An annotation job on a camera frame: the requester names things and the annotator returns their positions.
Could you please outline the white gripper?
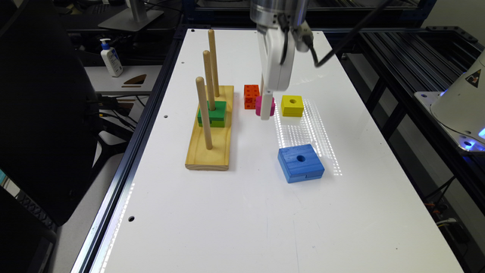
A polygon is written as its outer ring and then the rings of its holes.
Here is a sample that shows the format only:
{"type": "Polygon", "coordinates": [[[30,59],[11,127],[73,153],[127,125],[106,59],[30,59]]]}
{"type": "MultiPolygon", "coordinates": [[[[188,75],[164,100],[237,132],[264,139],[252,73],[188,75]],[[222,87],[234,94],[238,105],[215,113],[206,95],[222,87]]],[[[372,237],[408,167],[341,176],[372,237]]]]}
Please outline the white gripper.
{"type": "Polygon", "coordinates": [[[279,27],[266,28],[258,26],[258,47],[261,58],[261,119],[271,117],[273,105],[272,91],[286,91],[293,71],[295,40],[289,33],[279,27]]]}

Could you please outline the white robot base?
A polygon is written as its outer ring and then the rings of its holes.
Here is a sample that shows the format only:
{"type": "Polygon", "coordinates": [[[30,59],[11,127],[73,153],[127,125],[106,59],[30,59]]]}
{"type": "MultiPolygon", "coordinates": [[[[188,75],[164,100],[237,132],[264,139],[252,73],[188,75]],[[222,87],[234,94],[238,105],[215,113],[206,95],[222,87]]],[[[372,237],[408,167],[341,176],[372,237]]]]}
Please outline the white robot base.
{"type": "Polygon", "coordinates": [[[448,89],[416,92],[424,106],[458,149],[484,153],[484,54],[448,89]]]}

